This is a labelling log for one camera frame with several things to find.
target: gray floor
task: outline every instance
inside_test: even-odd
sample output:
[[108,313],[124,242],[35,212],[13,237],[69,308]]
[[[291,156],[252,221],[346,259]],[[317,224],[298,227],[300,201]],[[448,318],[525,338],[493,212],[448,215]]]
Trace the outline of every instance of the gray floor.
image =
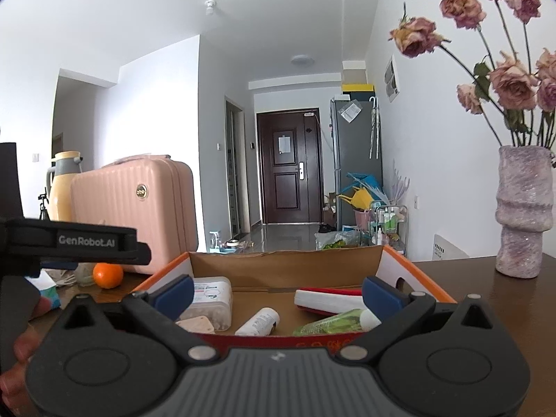
[[314,251],[318,224],[262,224],[242,240],[255,243],[247,252]]

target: smoke detector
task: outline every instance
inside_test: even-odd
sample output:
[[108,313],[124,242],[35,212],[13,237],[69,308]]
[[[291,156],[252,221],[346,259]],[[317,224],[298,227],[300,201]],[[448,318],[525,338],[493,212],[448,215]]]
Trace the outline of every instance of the smoke detector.
[[206,14],[207,15],[212,15],[212,14],[214,14],[214,8],[216,7],[216,1],[207,0],[207,1],[205,1],[205,6],[207,7]]
[[315,60],[311,58],[309,55],[295,55],[291,58],[291,63],[293,65],[298,65],[301,67],[309,67],[315,63]]

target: suitcase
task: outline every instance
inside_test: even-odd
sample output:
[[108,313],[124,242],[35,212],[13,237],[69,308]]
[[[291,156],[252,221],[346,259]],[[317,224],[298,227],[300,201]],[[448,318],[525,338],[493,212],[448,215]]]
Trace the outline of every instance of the suitcase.
[[152,260],[126,271],[154,274],[180,254],[198,248],[193,174],[169,155],[122,158],[77,174],[71,183],[76,222],[137,229]]

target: refrigerator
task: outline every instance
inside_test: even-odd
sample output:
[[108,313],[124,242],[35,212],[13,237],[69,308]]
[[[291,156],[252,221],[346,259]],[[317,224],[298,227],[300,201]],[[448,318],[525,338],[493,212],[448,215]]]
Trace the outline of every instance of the refrigerator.
[[[377,146],[376,132],[374,136],[371,136],[373,104],[370,101],[359,101],[363,107],[362,111],[351,122],[348,122],[338,113],[338,110],[347,103],[348,101],[345,100],[330,102],[336,195],[340,195],[345,187],[354,182],[347,176],[349,172],[371,174],[381,187],[383,185],[382,135],[379,130],[380,148]],[[374,139],[372,152],[371,139]],[[353,195],[351,190],[346,193],[350,196]],[[354,225],[353,208],[342,199],[336,198],[336,229],[341,231],[342,226]]]

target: orange fruit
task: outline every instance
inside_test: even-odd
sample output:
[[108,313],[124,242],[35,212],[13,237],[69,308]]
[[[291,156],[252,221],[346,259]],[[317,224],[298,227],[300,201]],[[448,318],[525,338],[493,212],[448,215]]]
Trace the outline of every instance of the orange fruit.
[[123,268],[113,263],[97,263],[93,268],[93,279],[101,288],[117,287],[123,280]]

